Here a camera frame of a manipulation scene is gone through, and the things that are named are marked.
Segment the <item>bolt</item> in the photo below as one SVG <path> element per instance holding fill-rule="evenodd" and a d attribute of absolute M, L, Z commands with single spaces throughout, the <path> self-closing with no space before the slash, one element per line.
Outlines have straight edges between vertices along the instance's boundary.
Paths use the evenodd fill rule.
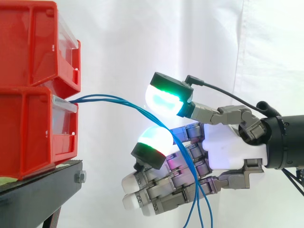
<path fill-rule="evenodd" d="M 81 183 L 85 183 L 86 181 L 86 171 L 81 170 L 77 172 L 77 183 L 81 184 Z"/>

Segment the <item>blue wire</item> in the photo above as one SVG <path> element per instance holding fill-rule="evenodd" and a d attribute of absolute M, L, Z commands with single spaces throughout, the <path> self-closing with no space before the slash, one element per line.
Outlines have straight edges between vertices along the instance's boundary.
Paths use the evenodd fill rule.
<path fill-rule="evenodd" d="M 198 192 L 198 188 L 195 188 L 195 196 L 197 195 L 197 192 Z M 197 199 L 197 197 L 194 198 L 194 201 L 193 201 L 193 203 L 192 203 L 192 206 L 191 206 L 191 209 L 190 209 L 190 212 L 189 212 L 189 215 L 188 215 L 186 224 L 184 225 L 183 228 L 186 228 L 187 225 L 188 225 L 188 223 L 189 223 L 189 221 L 190 221 L 190 217 L 191 217 L 192 211 L 193 211 L 193 209 L 194 209 L 196 199 Z"/>
<path fill-rule="evenodd" d="M 200 212 L 200 192 L 198 191 L 197 193 L 197 198 L 198 198 L 198 212 L 199 212 L 199 219 L 200 219 L 200 224 L 201 224 L 201 227 L 204 228 L 204 223 L 203 223 L 203 218 L 201 217 L 201 212 Z"/>
<path fill-rule="evenodd" d="M 85 98 L 89 98 L 89 97 L 94 97 L 94 96 L 103 96 L 103 97 L 110 97 L 112 99 L 106 99 L 106 98 L 103 98 L 103 99 L 85 99 Z M 173 132 L 168 129 L 159 119 L 156 118 L 156 116 L 154 116 L 153 114 L 149 113 L 148 111 L 142 109 L 141 107 L 138 107 L 136 106 L 135 104 L 132 104 L 130 102 L 128 102 L 127 100 L 123 99 L 123 98 L 120 98 L 120 97 L 117 97 L 117 96 L 113 96 L 113 95 L 103 95 L 103 94 L 95 94 L 95 95 L 86 95 L 86 96 L 83 96 L 81 98 L 78 98 L 74 101 L 70 101 L 71 103 L 86 103 L 86 102 L 97 102 L 97 101 L 106 101 L 106 102 L 112 102 L 112 103 L 117 103 L 117 104 L 121 104 L 121 105 L 125 105 L 125 106 L 128 106 L 128 107 L 132 107 L 132 108 L 135 108 L 137 109 L 141 114 L 143 114 L 144 116 L 146 116 L 148 119 L 150 119 L 151 121 L 153 121 L 154 123 L 156 123 L 157 125 L 161 126 L 161 127 L 164 127 L 166 128 L 168 131 L 171 132 L 178 148 L 180 149 L 180 152 L 182 154 L 182 156 L 184 157 L 191 173 L 193 174 L 194 176 L 194 179 L 195 179 L 195 197 L 194 197 L 194 200 L 193 200 L 193 204 L 192 204 L 192 207 L 191 207 L 191 210 L 190 210 L 190 213 L 188 215 L 188 219 L 187 219 L 187 222 L 185 224 L 184 227 L 186 227 L 188 225 L 188 222 L 190 220 L 190 217 L 192 215 L 192 211 L 193 211 L 193 208 L 194 208 L 194 205 L 195 205 L 195 202 L 196 200 L 198 201 L 198 212 L 199 212 L 199 219 L 200 219 L 200 222 L 201 222 L 201 226 L 202 228 L 204 227 L 203 225 L 203 221 L 202 221 L 202 217 L 201 217 L 201 212 L 200 212 L 200 203 L 199 203 L 199 192 L 198 192 L 198 188 L 201 190 L 205 200 L 206 200 L 206 203 L 208 205 L 208 208 L 209 208 L 209 212 L 210 212 L 210 218 L 211 218 L 211 228 L 213 228 L 213 216 L 212 216 L 212 210 L 211 210 L 211 206 L 209 204 L 209 201 L 207 199 L 207 196 L 203 190 L 203 188 L 201 187 L 199 181 L 198 181 L 198 178 L 197 178 L 197 175 L 196 175 L 196 170 L 195 170 L 195 167 L 194 167 L 194 164 L 187 152 L 187 149 L 185 148 L 185 146 L 182 144 L 182 142 L 173 134 Z"/>

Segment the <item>white fabric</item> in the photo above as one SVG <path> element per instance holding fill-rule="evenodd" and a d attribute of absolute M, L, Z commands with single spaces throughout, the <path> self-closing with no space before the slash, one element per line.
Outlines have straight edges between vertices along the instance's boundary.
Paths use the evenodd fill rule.
<path fill-rule="evenodd" d="M 282 115 L 304 114 L 303 8 L 299 0 L 244 1 L 235 95 L 265 100 Z M 264 171 L 250 190 L 222 191 L 220 227 L 303 226 L 302 195 L 281 171 Z"/>
<path fill-rule="evenodd" d="M 57 3 L 82 44 L 82 92 L 76 97 L 113 94 L 144 107 L 146 87 L 154 71 L 159 71 L 178 79 L 191 74 L 228 91 L 235 89 L 237 95 L 252 103 L 265 99 L 282 114 L 303 113 L 299 102 L 303 89 L 303 33 L 295 33 L 303 29 L 303 19 L 298 19 L 303 7 L 295 1 L 285 5 L 281 5 L 284 1 L 245 1 L 244 17 L 242 0 Z M 247 18 L 247 25 L 241 23 L 242 18 Z M 240 25 L 242 30 L 246 28 L 242 38 Z M 243 44 L 239 55 L 238 43 Z M 228 97 L 208 88 L 195 89 L 193 100 L 214 108 L 231 103 Z M 169 127 L 189 122 L 178 117 L 161 119 Z M 140 209 L 125 211 L 122 203 L 121 180 L 133 172 L 135 162 L 130 153 L 138 136 L 152 125 L 128 107 L 80 104 L 77 158 L 84 160 L 87 181 L 62 207 L 59 228 L 184 225 L 190 204 L 156 217 L 144 217 Z M 296 190 L 278 171 L 266 174 L 266 181 L 252 190 L 223 190 L 221 197 L 209 196 L 215 228 L 302 225 Z M 288 218 L 283 216 L 283 208 Z M 205 227 L 210 227 L 204 200 L 201 210 Z M 195 209 L 188 227 L 199 225 Z"/>

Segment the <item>robotic hand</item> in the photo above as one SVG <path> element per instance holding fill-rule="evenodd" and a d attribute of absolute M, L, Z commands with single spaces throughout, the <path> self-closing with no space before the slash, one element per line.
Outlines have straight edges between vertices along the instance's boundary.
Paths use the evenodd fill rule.
<path fill-rule="evenodd" d="M 187 79 L 178 89 L 201 82 Z M 297 177 L 293 178 L 304 186 L 304 116 L 280 117 L 267 103 L 260 103 L 268 118 L 258 119 L 243 105 L 215 110 L 189 103 L 189 95 L 186 98 L 178 115 L 198 122 L 172 132 L 183 143 L 190 142 L 186 149 L 206 195 L 221 189 L 249 189 L 249 175 L 263 173 L 262 166 L 282 169 L 290 179 L 293 175 L 284 168 L 296 167 Z M 195 180 L 180 151 L 165 157 L 161 166 L 136 158 L 137 171 L 122 181 L 126 209 L 141 208 L 144 215 L 152 216 L 194 200 Z M 206 177 L 212 170 L 226 171 Z"/>

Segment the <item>red plastic bin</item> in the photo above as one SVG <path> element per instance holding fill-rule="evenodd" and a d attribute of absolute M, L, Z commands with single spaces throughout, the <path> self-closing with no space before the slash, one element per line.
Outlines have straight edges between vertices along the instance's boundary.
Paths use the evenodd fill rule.
<path fill-rule="evenodd" d="M 80 92 L 80 42 L 52 1 L 0 1 L 0 86 Z"/>
<path fill-rule="evenodd" d="M 0 88 L 0 177 L 19 180 L 77 156 L 78 106 L 46 87 Z"/>

